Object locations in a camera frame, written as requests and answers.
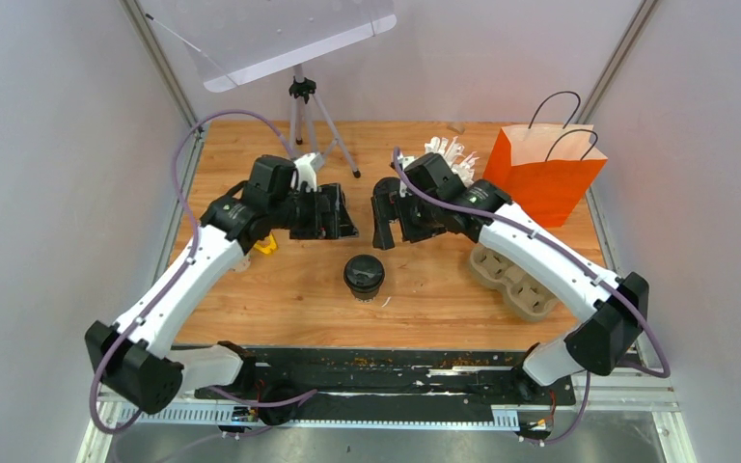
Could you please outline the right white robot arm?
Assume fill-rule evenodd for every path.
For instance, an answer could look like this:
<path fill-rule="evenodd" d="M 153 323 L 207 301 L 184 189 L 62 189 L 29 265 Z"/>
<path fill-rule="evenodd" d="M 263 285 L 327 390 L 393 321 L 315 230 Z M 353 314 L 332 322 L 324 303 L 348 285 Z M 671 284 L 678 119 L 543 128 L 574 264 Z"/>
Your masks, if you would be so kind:
<path fill-rule="evenodd" d="M 567 334 L 525 354 L 511 378 L 518 398 L 537 402 L 564 376 L 580 371 L 607 376 L 623 365 L 647 327 L 649 283 L 643 276 L 620 277 L 582 257 L 492 182 L 465 184 L 438 153 L 415 158 L 395 149 L 390 165 L 396 176 L 380 180 L 371 200 L 374 248 L 394 247 L 394 221 L 403 225 L 402 238 L 409 242 L 462 234 L 517 265 L 578 319 Z"/>

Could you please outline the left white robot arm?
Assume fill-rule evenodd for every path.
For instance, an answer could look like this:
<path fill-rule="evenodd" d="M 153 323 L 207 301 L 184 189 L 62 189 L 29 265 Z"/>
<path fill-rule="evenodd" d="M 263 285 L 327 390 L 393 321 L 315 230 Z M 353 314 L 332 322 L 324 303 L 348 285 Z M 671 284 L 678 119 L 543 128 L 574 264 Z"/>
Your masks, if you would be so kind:
<path fill-rule="evenodd" d="M 153 415 L 181 393 L 221 386 L 234 398 L 257 386 L 255 359 L 230 341 L 175 350 L 173 342 L 212 287 L 275 230 L 296 240 L 336 240 L 358 231 L 338 183 L 319 185 L 321 154 L 259 157 L 248 179 L 211 202 L 192 237 L 138 303 L 86 332 L 102 385 Z"/>

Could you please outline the black cup lid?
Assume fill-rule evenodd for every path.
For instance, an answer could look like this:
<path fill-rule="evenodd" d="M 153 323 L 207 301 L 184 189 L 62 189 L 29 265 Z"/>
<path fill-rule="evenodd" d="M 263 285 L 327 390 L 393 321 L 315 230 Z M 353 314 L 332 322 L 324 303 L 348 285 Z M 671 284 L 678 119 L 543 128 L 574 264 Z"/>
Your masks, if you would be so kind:
<path fill-rule="evenodd" d="M 384 177 L 372 188 L 375 197 L 393 198 L 400 195 L 401 182 L 398 177 Z"/>
<path fill-rule="evenodd" d="M 343 269 L 345 283 L 353 289 L 378 288 L 384 281 L 383 263 L 371 255 L 357 255 L 347 261 Z"/>

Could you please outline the orange paper bag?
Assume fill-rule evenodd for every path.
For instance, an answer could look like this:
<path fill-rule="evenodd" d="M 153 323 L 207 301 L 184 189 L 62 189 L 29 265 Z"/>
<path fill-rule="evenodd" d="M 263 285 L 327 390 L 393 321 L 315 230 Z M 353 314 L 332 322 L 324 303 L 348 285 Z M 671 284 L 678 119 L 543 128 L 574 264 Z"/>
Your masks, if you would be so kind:
<path fill-rule="evenodd" d="M 565 94 L 576 103 L 564 123 L 539 123 L 537 107 L 528 123 L 503 126 L 482 174 L 544 228 L 565 224 L 608 162 L 593 126 L 572 121 L 580 95 L 558 91 L 547 98 Z"/>

